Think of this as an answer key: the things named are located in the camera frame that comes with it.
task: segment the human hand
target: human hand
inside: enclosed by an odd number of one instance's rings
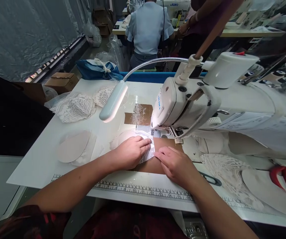
[[[178,28],[178,36],[181,37],[182,35],[184,35],[188,29],[189,29],[189,23],[185,22]]]
[[[194,178],[200,176],[200,173],[186,154],[172,147],[162,147],[154,156],[162,162],[164,172],[170,180],[187,191],[192,190],[192,183],[196,181]]]
[[[150,139],[143,139],[141,136],[130,137],[110,151],[114,171],[135,168],[142,155],[150,149],[150,143]]]

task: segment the plastic curtain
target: plastic curtain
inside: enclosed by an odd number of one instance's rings
[[[81,36],[84,2],[0,0],[0,77],[24,81]]]

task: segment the bag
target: bag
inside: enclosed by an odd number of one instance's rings
[[[128,71],[126,60],[120,48],[122,46],[121,41],[114,34],[111,34],[109,39],[110,42],[107,44],[109,52],[103,51],[97,53],[95,58],[100,59],[102,62],[109,61],[114,63],[120,71]]]
[[[78,60],[76,66],[84,80],[122,80],[118,67],[112,62],[102,62],[100,59]]]
[[[91,13],[87,20],[87,24],[83,27],[83,33],[90,45],[93,47],[100,47],[102,42],[102,37],[100,35],[100,30],[97,26],[92,23]]]

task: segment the man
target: man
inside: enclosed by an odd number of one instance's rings
[[[145,0],[143,6],[131,13],[131,21],[125,32],[125,39],[134,42],[132,68],[157,58],[158,44],[163,32],[164,40],[175,39],[167,8],[157,5],[156,0]],[[142,69],[152,69],[155,66],[156,64],[147,65]]]
[[[143,6],[144,0],[128,0],[127,2],[127,11],[129,13],[135,12],[141,6]]]
[[[191,7],[196,13],[178,29],[179,35],[184,35],[181,49],[178,56],[189,58],[191,54],[196,54],[198,49],[213,30],[223,13],[228,8],[232,0],[191,0]],[[213,50],[211,45],[203,54],[203,61],[209,57]],[[173,72],[179,67],[179,62],[175,63]],[[191,77],[198,77],[201,67],[196,67]]]
[[[130,137],[116,149],[63,175],[37,192],[0,228],[0,239],[63,238],[70,211],[107,175],[133,169],[150,149],[150,139]],[[171,147],[154,155],[167,177],[193,196],[215,238],[258,239],[197,171],[189,157]],[[97,211],[74,239],[188,239],[164,208],[111,201]]]

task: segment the scissors handle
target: scissors handle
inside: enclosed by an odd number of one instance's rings
[[[208,183],[210,183],[210,184],[212,184],[212,185],[215,185],[215,186],[221,186],[222,185],[222,183],[221,183],[221,181],[219,180],[219,179],[217,179],[217,178],[214,178],[214,177],[211,177],[211,176],[209,176],[209,175],[207,175],[207,174],[204,174],[204,173],[202,173],[202,172],[199,172],[203,177],[204,177],[204,179],[206,179],[206,181],[208,182]]]

